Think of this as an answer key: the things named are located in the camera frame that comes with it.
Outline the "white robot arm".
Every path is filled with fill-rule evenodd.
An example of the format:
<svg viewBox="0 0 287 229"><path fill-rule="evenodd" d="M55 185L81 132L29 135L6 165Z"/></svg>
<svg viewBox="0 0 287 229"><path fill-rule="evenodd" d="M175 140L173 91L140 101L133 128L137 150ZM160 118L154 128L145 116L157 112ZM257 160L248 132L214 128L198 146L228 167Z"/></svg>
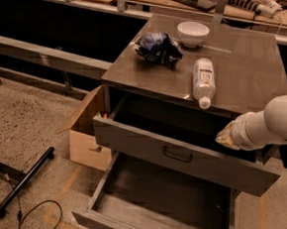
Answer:
<svg viewBox="0 0 287 229"><path fill-rule="evenodd" d="M272 99L262 111L239 115L218 133L215 141L243 151L287 145L287 95Z"/></svg>

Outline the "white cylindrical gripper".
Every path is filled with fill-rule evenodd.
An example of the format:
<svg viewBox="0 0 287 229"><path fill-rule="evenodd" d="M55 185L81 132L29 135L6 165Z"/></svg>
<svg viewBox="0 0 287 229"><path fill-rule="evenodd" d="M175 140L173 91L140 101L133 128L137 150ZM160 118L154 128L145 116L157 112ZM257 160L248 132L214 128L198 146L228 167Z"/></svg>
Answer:
<svg viewBox="0 0 287 229"><path fill-rule="evenodd" d="M263 111L248 112L239 115L235 123L230 122L219 132L215 141L219 145L232 150L260 150L265 145L271 145L275 136L267 128Z"/></svg>

